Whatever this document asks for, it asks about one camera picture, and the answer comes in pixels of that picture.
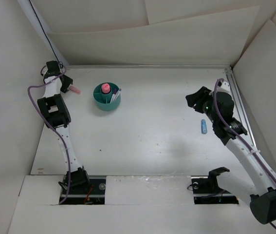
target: blue marker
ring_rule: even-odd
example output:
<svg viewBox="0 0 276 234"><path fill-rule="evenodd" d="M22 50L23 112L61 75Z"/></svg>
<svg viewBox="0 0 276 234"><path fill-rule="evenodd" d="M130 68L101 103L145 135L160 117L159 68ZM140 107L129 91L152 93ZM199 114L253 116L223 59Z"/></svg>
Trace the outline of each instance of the blue marker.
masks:
<svg viewBox="0 0 276 234"><path fill-rule="evenodd" d="M204 119L201 120L201 130L202 130L202 134L207 134L207 125L206 125L206 120Z"/></svg>

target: white wall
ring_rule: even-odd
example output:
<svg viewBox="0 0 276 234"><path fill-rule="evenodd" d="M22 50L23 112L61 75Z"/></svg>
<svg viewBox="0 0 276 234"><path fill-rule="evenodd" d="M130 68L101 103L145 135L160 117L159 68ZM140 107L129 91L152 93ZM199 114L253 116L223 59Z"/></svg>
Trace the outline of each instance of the white wall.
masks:
<svg viewBox="0 0 276 234"><path fill-rule="evenodd" d="M276 25L267 21L233 69L276 161Z"/></svg>
<svg viewBox="0 0 276 234"><path fill-rule="evenodd" d="M109 53L112 55L118 54L124 58L125 63L202 63L202 60L205 58L205 55L196 56L195 53L187 53L186 49L191 45L195 48L205 48L206 51L210 51L208 45L213 48L221 49L221 53L219 54L227 54L226 49L221 48L220 45L215 44L218 42L216 36L213 38L213 43L208 43L208 45L201 45L191 40L191 37L199 37L200 42L205 41L203 36L204 32L200 32L202 28L206 25L212 25L211 28L217 31L222 35L219 41L230 40L230 43L226 43L227 45L234 45L237 40L231 39L230 34L232 32L231 27L227 27L225 25L223 33L221 30L216 29L217 25L222 25L222 22L218 22L214 20L212 23L206 22L204 18L201 18L199 27L193 27L190 23L186 25L183 21L183 26L185 31L182 33L178 33L175 29L181 27L181 22L177 23L172 27L172 29L168 28L164 31L161 30L160 38L154 37L154 35L150 35L145 29L148 26L152 25L152 32L155 33L158 31L158 27L162 25L163 22L179 20L179 19L188 19L195 16L208 15L212 13L218 13L223 11L230 11L233 9L241 9L247 8L250 6L259 6L258 14L255 16L254 20L251 22L250 29L247 30L245 37L247 38L242 43L243 50L240 51L238 58L241 53L248 47L253 38L256 36L261 27L265 24L265 22L273 17L276 12L276 0L32 0L33 4L37 7L38 11L41 13L42 17L45 19L46 23L50 26L52 33L77 33L72 34L72 36L76 39L79 37L79 33L90 33L87 34L86 38L91 39L92 37L97 37L94 42L81 39L83 44L81 44L81 48L78 53L73 53L70 50L71 55L74 59L69 59L70 64L78 65L78 64L120 64L124 63L119 59L110 59L107 58L108 55L102 54L101 51L105 53ZM243 25L246 21L249 20L249 17L239 17L239 23L234 23L234 28L238 31L241 31L239 27ZM226 24L234 21L234 19L229 18ZM124 37L123 35L119 35L119 31L116 29L125 29L122 32L128 33L130 38ZM190 31L190 36L185 34L186 30ZM162 42L163 35L169 35L168 37L174 37L172 43L160 46L165 48L161 51L168 51L172 49L176 55L172 55L169 59L162 60L162 55L153 51L152 49L146 48L146 45L159 44ZM144 40L144 38L152 37L153 41ZM132 38L138 40L140 44L133 43ZM176 44L180 45L179 41L182 39L187 39L187 46L183 46L182 49L179 50L174 46ZM114 45L110 45L110 43L116 43L118 41L121 42L120 48L116 48ZM69 45L75 44L72 40L69 42ZM141 61L130 60L126 57L126 52L128 52L128 48L122 47L123 45L129 45L131 49L139 48L140 54L131 53L131 56L134 58L141 56ZM58 49L66 56L69 57L68 54L65 54L65 46L58 44ZM84 53L82 49L88 51L91 56ZM185 56L183 53L191 54L192 57L189 58ZM219 60L214 55L209 56L209 60L206 63L210 63L209 61L212 58L215 60L214 64L218 64ZM230 61L230 64L234 65L236 63L236 59Z"/></svg>
<svg viewBox="0 0 276 234"><path fill-rule="evenodd" d="M18 2L0 0L0 234L8 231L42 129L26 89L41 82L40 68L52 59Z"/></svg>

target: teal container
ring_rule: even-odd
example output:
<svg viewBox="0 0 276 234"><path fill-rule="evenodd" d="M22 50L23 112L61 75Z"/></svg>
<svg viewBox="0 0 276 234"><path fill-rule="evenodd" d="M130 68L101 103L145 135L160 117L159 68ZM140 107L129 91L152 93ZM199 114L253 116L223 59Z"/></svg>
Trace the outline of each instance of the teal container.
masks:
<svg viewBox="0 0 276 234"><path fill-rule="evenodd" d="M102 86L102 84L105 84L105 83L108 83L111 88L111 92L108 94L103 94L101 92L101 86ZM118 91L119 88L116 84L113 84L110 82L104 82L102 84L99 84L93 91L93 97L94 97L95 103L97 104L98 108L102 111L115 110L120 104L120 96L121 95L119 95L118 98L112 103L110 103L110 99L111 99L114 89L116 89Z"/></svg>

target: screw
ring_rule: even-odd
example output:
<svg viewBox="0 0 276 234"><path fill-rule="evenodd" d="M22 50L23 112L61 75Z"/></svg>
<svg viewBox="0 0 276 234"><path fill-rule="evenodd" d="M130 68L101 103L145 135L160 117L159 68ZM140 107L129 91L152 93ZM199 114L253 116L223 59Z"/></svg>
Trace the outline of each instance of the screw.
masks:
<svg viewBox="0 0 276 234"><path fill-rule="evenodd" d="M194 182L194 183L192 184L192 188L193 188L193 189L198 189L198 183L197 183L197 182Z"/></svg>
<svg viewBox="0 0 276 234"><path fill-rule="evenodd" d="M105 190L105 184L104 184L104 183L99 184L99 189L100 189L100 190Z"/></svg>

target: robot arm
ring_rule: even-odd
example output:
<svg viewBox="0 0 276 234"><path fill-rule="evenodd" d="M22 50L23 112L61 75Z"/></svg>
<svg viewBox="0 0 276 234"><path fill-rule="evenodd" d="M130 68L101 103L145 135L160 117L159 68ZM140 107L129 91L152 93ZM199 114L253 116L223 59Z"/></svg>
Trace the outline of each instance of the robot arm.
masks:
<svg viewBox="0 0 276 234"><path fill-rule="evenodd" d="M218 168L209 172L210 185L239 197L250 206L254 217L260 223L276 220L276 173L253 146L243 125L233 117L234 102L229 83L219 82L217 92L202 87L198 92L187 95L186 100L189 107L208 116L216 136L238 158L253 182L250 184L234 176L228 169Z"/></svg>
<svg viewBox="0 0 276 234"><path fill-rule="evenodd" d="M90 187L90 180L83 165L78 161L70 135L71 116L65 105L65 102L60 92L66 93L73 80L66 75L61 74L59 64L56 61L46 63L45 69L42 70L44 83L51 83L45 86L45 94L42 98L37 100L37 105L41 114L45 117L47 122L55 129L60 137L57 137L64 161L67 168L67 173L63 182L59 182L60 186L67 190L69 185L69 175L71 177L70 191L87 190Z"/></svg>

